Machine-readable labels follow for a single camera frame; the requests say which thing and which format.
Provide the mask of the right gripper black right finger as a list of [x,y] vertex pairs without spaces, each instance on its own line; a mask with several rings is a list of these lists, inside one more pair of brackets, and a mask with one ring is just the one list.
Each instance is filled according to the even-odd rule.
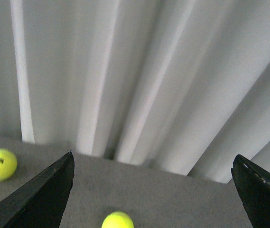
[[231,173],[251,225],[270,228],[270,173],[240,154]]

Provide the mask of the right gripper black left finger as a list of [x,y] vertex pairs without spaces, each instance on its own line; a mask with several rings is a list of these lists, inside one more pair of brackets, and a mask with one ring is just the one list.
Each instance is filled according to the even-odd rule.
[[0,228],[57,228],[66,209],[74,178],[68,152],[0,201]]

